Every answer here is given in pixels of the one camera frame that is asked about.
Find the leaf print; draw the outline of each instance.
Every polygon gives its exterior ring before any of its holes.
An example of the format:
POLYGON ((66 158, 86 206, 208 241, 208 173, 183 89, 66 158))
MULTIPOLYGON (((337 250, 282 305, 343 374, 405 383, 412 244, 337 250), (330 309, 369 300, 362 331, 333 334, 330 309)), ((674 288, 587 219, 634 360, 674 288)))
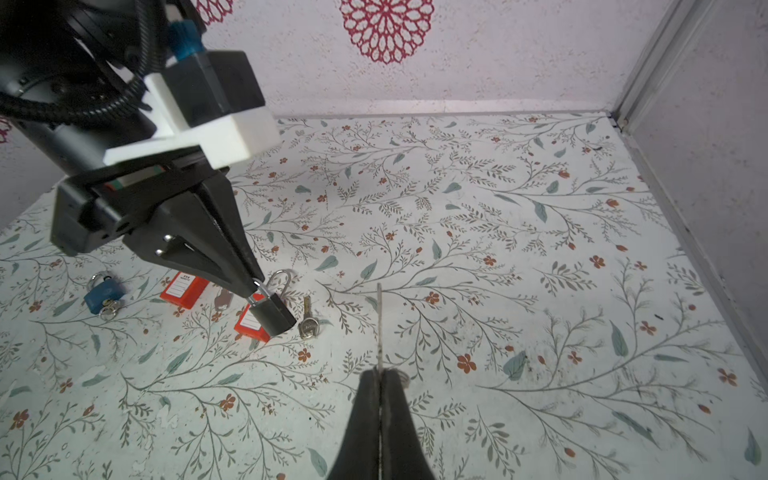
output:
POLYGON ((152 350, 150 350, 149 352, 146 352, 144 355, 139 357, 139 365, 149 360, 149 357, 152 356, 152 354, 154 353, 154 350, 157 348, 157 345, 159 344, 155 343, 154 346, 152 347, 152 350))
POLYGON ((368 280, 371 277, 371 275, 373 275, 373 271, 376 270, 376 264, 378 262, 379 261, 377 260, 371 263, 370 265, 368 265, 366 268, 362 269, 362 272, 360 272, 360 278, 362 278, 363 280, 368 280))
POLYGON ((326 476, 326 473, 328 472, 328 464, 326 464, 326 460, 316 450, 307 450, 310 451, 310 461, 312 462, 312 466, 315 467, 317 475, 321 477, 326 476))
POLYGON ((15 389, 11 390, 11 393, 10 393, 10 395, 8 395, 8 397, 10 398, 12 396, 17 396, 19 393, 31 392, 31 391, 32 391, 32 389, 29 388, 26 385, 19 386, 19 387, 16 387, 15 389))
POLYGON ((672 355, 664 355, 663 353, 657 353, 654 355, 654 360, 660 360, 662 362, 687 362, 688 360, 677 358, 672 355))
POLYGON ((35 240, 34 242, 32 242, 32 243, 30 243, 29 245, 27 245, 26 247, 24 247, 24 251, 26 252, 27 250, 31 249, 32 247, 34 247, 34 246, 35 246, 35 245, 37 245, 38 243, 42 242, 44 239, 45 239, 45 238, 38 238, 38 239, 37 239, 37 240, 35 240))
POLYGON ((57 306, 56 308, 53 309, 53 316, 59 316, 62 313, 66 312, 67 308, 72 306, 78 300, 80 300, 80 299, 79 298, 74 298, 72 300, 69 300, 68 302, 62 303, 61 305, 57 306))
POLYGON ((235 383, 237 380, 240 379, 240 377, 243 376, 242 373, 233 373, 232 375, 228 376, 225 379, 219 380, 216 382, 217 385, 229 385, 230 383, 235 383))
POLYGON ((138 287, 138 289, 137 289, 137 291, 138 291, 138 295, 136 295, 136 298, 140 297, 140 296, 141 296, 141 294, 142 294, 142 293, 144 293, 144 290, 147 288, 147 286, 148 286, 148 285, 149 285, 149 279, 147 278, 147 279, 144 281, 144 283, 142 283, 142 284, 141 284, 141 286, 140 286, 140 287, 138 287))
POLYGON ((98 335, 94 333, 93 335, 91 335, 91 340, 94 343, 94 350, 96 350, 96 355, 98 355, 98 351, 99 349, 101 349, 101 339, 99 338, 98 335))
POLYGON ((747 429, 749 436, 746 439, 746 450, 744 450, 744 459, 752 465, 759 465, 763 460, 763 453, 760 451, 760 445, 757 445, 755 435, 752 434, 751 429, 747 429))
POLYGON ((95 376, 94 378, 92 378, 92 379, 90 379, 90 380, 85 380, 85 381, 82 383, 82 385, 83 385, 83 386, 94 386, 94 385, 96 385, 97 383, 101 383, 101 382, 105 381, 105 380, 106 380, 106 379, 108 379, 109 377, 110 377, 109 375, 107 375, 107 376, 103 376, 103 375, 101 375, 101 374, 97 373, 97 374, 96 374, 96 376, 95 376))
POLYGON ((624 341, 624 335, 621 334, 621 330, 619 330, 613 322, 611 322, 611 325, 614 327, 614 331, 611 334, 611 342, 614 344, 614 352, 618 356, 629 355, 629 348, 627 347, 627 342, 624 341))
POLYGON ((330 256, 328 256, 328 258, 323 260, 323 262, 320 264, 320 266, 318 266, 315 270, 317 270, 318 272, 322 272, 326 268, 333 268, 333 267, 335 267, 338 264, 339 264, 339 261, 336 259, 336 256, 335 255, 330 255, 330 256))
POLYGON ((434 239, 432 240, 432 255, 434 256, 435 260, 440 260, 442 257, 442 250, 440 250, 440 246, 434 239))
POLYGON ((6 238, 2 242, 0 242, 0 245, 6 245, 7 243, 13 243, 16 240, 18 240, 18 233, 16 235, 12 235, 12 236, 6 238))
POLYGON ((512 200, 510 197, 505 197, 504 195, 496 194, 496 195, 494 195, 494 197, 499 197, 503 201, 509 202, 511 204, 519 205, 519 203, 517 203, 516 201, 512 200))
POLYGON ((192 347, 190 347, 186 352, 180 353, 175 359, 171 360, 168 364, 168 367, 165 369, 166 372, 168 372, 168 375, 173 375, 173 373, 179 369, 182 363, 184 363, 184 360, 187 359, 187 356, 189 356, 190 352, 192 351, 192 347))
POLYGON ((629 426, 630 426, 630 428, 632 428, 632 429, 633 429, 635 432, 639 433, 640 435, 642 435, 642 436, 643 436, 643 437, 645 437, 646 439, 648 439, 648 440, 650 440, 651 442, 653 442, 653 444, 654 444, 654 445, 656 445, 657 447, 659 446, 659 445, 656 443, 656 440, 654 440, 654 437, 653 437, 653 436, 651 436, 651 434, 650 434, 650 429, 646 429, 645 427, 643 427, 643 426, 642 426, 642 425, 640 425, 639 423, 635 422, 635 421, 634 421, 634 420, 633 420, 633 419, 632 419, 632 418, 631 418, 629 415, 627 415, 626 413, 622 413, 622 412, 615 412, 615 411, 614 411, 614 412, 613 412, 613 415, 614 415, 614 417, 616 417, 617 419, 619 419, 619 420, 621 420, 622 422, 624 422, 624 423, 626 423, 627 425, 629 425, 629 426))
POLYGON ((436 276, 431 276, 429 278, 425 278, 424 280, 418 282, 416 285, 417 286, 429 285, 430 283, 434 283, 435 280, 437 280, 437 277, 436 276))
POLYGON ((542 222, 547 223, 547 207, 539 202, 534 202, 533 204, 533 211, 536 212, 536 216, 539 217, 542 222))
POLYGON ((455 192, 457 190, 461 190, 462 186, 457 184, 456 182, 452 182, 450 185, 448 185, 448 188, 443 190, 444 194, 450 194, 451 192, 455 192))
POLYGON ((521 351, 517 355, 513 356, 504 364, 502 370, 509 376, 509 379, 513 382, 518 381, 523 376, 525 370, 525 350, 521 351))

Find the black padlock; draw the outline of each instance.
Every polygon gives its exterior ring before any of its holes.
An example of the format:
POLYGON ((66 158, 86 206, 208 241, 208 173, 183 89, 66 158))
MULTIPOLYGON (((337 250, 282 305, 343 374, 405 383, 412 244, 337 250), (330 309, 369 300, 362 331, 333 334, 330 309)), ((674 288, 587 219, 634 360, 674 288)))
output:
POLYGON ((270 337, 275 337, 292 329, 296 325, 296 318, 277 293, 270 292, 256 279, 253 283, 259 289, 257 293, 264 298, 254 300, 252 296, 248 297, 250 303, 248 310, 261 323, 264 331, 269 333, 270 337))

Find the table surface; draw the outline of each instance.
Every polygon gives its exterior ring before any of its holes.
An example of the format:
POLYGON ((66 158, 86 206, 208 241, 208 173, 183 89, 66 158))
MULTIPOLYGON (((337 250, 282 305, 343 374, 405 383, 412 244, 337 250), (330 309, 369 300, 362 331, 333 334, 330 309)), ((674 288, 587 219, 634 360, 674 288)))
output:
POLYGON ((323 477, 377 283, 437 478, 768 478, 768 397, 604 115, 279 123, 228 176, 320 335, 241 338, 213 285, 169 305, 119 242, 62 256, 46 194, 0 235, 0 478, 323 477))

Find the orange flower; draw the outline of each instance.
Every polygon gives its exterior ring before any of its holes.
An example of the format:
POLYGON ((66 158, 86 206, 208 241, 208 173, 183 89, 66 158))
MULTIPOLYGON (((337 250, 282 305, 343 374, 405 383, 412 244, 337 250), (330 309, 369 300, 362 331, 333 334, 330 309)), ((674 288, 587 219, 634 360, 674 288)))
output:
POLYGON ((237 400, 237 397, 232 395, 231 393, 227 393, 227 397, 219 402, 219 407, 222 408, 223 411, 227 411, 235 406, 235 400, 237 400))
POLYGON ((472 361, 471 356, 467 353, 465 355, 458 356, 458 363, 456 364, 464 373, 469 373, 469 370, 477 370, 478 366, 472 361))
POLYGON ((29 414, 27 412, 29 412, 28 409, 25 409, 24 412, 16 412, 16 415, 13 416, 11 430, 20 429, 24 426, 24 421, 29 420, 29 414))
POLYGON ((59 393, 64 393, 64 391, 66 389, 72 388, 72 379, 67 379, 66 382, 62 382, 61 385, 59 385, 59 386, 61 387, 61 390, 59 390, 58 392, 59 393))
POLYGON ((311 356, 312 354, 307 349, 304 349, 301 352, 299 352, 299 360, 301 360, 302 362, 306 362, 307 359, 310 358, 311 356))
POLYGON ((605 260, 603 260, 601 257, 598 257, 597 255, 589 259, 589 261, 592 262, 592 264, 594 265, 594 268, 600 268, 601 266, 605 266, 605 260))
POLYGON ((654 333, 656 333, 656 327, 648 325, 648 322, 643 320, 642 325, 640 325, 641 332, 646 332, 648 335, 653 336, 654 333))
POLYGON ((427 295, 424 300, 426 300, 428 303, 431 303, 432 305, 435 305, 440 301, 440 295, 435 292, 429 292, 429 295, 427 295))
POLYGON ((728 382, 732 386, 738 386, 736 384, 736 374, 735 373, 728 373, 725 369, 717 369, 717 371, 720 373, 720 381, 722 383, 728 382))
POLYGON ((568 355, 568 359, 571 360, 574 363, 574 365, 578 365, 578 363, 582 360, 582 358, 578 356, 576 352, 571 352, 568 355))

